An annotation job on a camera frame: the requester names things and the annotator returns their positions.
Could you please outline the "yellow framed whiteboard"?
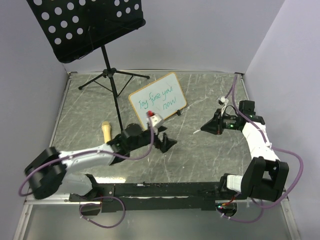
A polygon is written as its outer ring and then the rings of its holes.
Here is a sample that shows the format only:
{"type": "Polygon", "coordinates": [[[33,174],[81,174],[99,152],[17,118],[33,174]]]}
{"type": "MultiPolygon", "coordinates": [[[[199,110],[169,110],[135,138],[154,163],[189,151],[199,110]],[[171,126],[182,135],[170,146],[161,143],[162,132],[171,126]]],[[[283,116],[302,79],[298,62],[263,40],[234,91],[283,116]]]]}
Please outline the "yellow framed whiteboard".
{"type": "Polygon", "coordinates": [[[140,124],[147,128],[147,112],[159,114],[164,120],[187,106],[187,100],[175,72],[159,78],[128,97],[140,124]]]}

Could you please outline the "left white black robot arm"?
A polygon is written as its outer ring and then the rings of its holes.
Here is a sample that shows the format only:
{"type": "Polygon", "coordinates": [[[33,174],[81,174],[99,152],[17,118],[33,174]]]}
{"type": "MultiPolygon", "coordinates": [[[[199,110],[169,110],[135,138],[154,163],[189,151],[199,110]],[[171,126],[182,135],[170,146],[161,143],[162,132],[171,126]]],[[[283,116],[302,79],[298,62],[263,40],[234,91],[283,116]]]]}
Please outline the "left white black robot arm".
{"type": "Polygon", "coordinates": [[[95,178],[90,174],[77,176],[75,172],[101,165],[112,166],[124,160],[140,160],[153,147],[165,153],[177,143],[164,133],[165,130],[165,126],[142,130],[140,125],[131,123],[115,138],[96,147],[76,151],[48,147],[25,168],[23,183],[29,185],[30,194],[37,200],[62,192],[93,201],[99,195],[95,178]]]}

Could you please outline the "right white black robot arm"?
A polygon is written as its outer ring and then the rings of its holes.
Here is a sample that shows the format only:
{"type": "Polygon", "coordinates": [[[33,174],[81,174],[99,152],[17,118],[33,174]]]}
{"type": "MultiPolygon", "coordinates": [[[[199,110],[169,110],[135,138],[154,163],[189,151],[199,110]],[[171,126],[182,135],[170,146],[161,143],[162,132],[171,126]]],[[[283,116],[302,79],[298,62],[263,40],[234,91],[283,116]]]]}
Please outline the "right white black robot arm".
{"type": "Polygon", "coordinates": [[[255,102],[241,100],[238,109],[237,115],[229,115],[218,108],[213,118],[200,128],[214,135],[221,135],[224,130],[240,131],[249,147],[251,162],[244,175],[224,174],[218,193],[223,199],[240,193],[244,197],[275,202],[283,193],[289,165],[281,162],[270,148],[265,121],[256,115],[255,102]]]}

